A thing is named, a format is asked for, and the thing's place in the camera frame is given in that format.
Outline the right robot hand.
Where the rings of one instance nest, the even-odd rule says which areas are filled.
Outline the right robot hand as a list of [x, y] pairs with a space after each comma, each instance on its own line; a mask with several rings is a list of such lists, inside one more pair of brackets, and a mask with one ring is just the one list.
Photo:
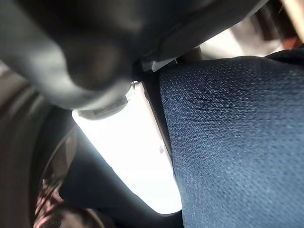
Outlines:
[[264, 3], [1, 1], [1, 224], [180, 216], [161, 70]]

